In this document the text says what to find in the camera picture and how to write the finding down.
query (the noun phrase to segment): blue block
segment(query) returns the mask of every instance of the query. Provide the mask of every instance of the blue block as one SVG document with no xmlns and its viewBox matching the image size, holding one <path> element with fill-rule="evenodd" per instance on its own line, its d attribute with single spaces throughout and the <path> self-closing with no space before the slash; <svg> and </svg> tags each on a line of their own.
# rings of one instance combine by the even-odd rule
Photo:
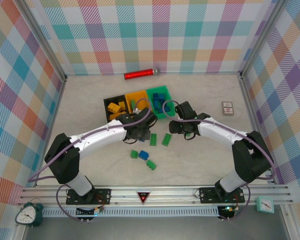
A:
<svg viewBox="0 0 300 240">
<path fill-rule="evenodd" d="M 142 160 L 147 161 L 149 157 L 149 153 L 147 153 L 146 151 L 141 151 L 139 153 L 139 158 L 141 158 Z"/>
<path fill-rule="evenodd" d="M 165 94 L 164 93 L 159 93 L 159 99 L 165 100 Z"/>
<path fill-rule="evenodd" d="M 157 100 L 154 101 L 153 103 L 154 109 L 158 109 L 159 108 L 159 102 Z"/>
</svg>

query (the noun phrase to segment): green alarm clock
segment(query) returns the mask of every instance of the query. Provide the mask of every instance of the green alarm clock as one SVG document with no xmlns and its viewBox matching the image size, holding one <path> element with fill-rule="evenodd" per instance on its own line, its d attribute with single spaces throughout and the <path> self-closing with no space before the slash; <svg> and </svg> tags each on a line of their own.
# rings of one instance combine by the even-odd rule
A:
<svg viewBox="0 0 300 240">
<path fill-rule="evenodd" d="M 256 210 L 264 214 L 275 213 L 274 201 L 270 197 L 258 196 L 255 199 Z"/>
<path fill-rule="evenodd" d="M 23 205 L 23 208 L 15 217 L 15 222 L 17 224 L 37 227 L 42 223 L 43 215 L 42 210 L 44 206 L 42 203 L 33 204 L 32 202 L 27 202 Z"/>
</svg>

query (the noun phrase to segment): red cylinder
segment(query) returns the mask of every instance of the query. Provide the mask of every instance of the red cylinder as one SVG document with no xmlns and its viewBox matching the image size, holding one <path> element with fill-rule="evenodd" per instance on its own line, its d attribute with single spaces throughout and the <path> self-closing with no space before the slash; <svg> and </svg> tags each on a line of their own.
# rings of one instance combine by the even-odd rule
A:
<svg viewBox="0 0 300 240">
<path fill-rule="evenodd" d="M 134 71 L 134 72 L 129 72 L 124 74 L 124 79 L 135 79 L 135 78 L 140 78 L 144 76 L 151 76 L 151 75 L 158 75 L 159 71 L 156 67 L 151 68 L 151 69 L 146 69 L 146 70 L 141 70 L 141 71 Z"/>
</svg>

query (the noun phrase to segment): warning triangle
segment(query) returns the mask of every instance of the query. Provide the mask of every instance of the warning triangle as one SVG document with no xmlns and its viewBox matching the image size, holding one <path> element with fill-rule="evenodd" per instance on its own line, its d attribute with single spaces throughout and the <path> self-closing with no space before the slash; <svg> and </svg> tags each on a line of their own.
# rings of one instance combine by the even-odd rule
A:
<svg viewBox="0 0 300 240">
<path fill-rule="evenodd" d="M 137 191 L 136 193 L 138 194 L 138 196 L 139 196 L 142 204 L 145 204 L 145 202 L 146 202 L 146 200 L 149 197 L 149 195 L 150 195 L 151 192 L 150 191 L 142 191 L 142 192 L 141 191 Z"/>
</svg>

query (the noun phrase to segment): green block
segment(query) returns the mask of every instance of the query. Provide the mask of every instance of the green block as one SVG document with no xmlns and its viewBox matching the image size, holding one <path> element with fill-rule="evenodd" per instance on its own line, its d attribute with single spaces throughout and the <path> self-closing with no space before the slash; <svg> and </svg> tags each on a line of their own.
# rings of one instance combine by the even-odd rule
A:
<svg viewBox="0 0 300 240">
<path fill-rule="evenodd" d="M 137 151 L 132 150 L 132 151 L 131 151 L 130 157 L 131 157 L 132 159 L 137 159 L 137 158 L 138 158 L 138 155 L 139 155 L 139 153 L 138 153 Z"/>
<path fill-rule="evenodd" d="M 135 100 L 131 100 L 131 111 L 133 111 L 134 109 L 135 109 L 135 107 L 136 107 L 136 102 L 135 102 Z"/>
<path fill-rule="evenodd" d="M 157 134 L 156 133 L 151 133 L 150 146 L 157 146 Z"/>
<path fill-rule="evenodd" d="M 153 171 L 157 168 L 157 166 L 151 160 L 146 161 L 146 165 Z"/>
<path fill-rule="evenodd" d="M 171 137 L 172 137 L 172 135 L 167 133 L 167 134 L 164 136 L 164 139 L 163 139 L 163 141 L 162 141 L 162 145 L 168 147 L 168 145 L 169 145 L 169 143 L 170 143 L 170 140 L 171 140 Z"/>
</svg>

